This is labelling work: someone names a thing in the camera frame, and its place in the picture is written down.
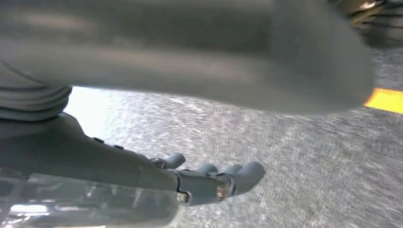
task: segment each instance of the yellow tape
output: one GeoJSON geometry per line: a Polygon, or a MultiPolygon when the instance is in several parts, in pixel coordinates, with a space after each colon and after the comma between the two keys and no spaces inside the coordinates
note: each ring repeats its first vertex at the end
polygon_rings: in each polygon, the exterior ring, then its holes
{"type": "Polygon", "coordinates": [[[403,114],[403,92],[376,88],[365,106],[403,114]]]}

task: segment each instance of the metal screw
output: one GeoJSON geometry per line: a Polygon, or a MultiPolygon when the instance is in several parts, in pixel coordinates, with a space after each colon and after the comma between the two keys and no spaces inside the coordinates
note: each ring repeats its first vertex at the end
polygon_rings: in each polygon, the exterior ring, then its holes
{"type": "Polygon", "coordinates": [[[217,187],[217,199],[218,200],[223,200],[228,197],[228,193],[230,191],[230,188],[228,185],[220,185],[217,187]]]}
{"type": "Polygon", "coordinates": [[[189,199],[190,196],[186,192],[178,192],[178,194],[176,195],[176,200],[178,200],[178,202],[180,203],[188,203],[189,199]]]}

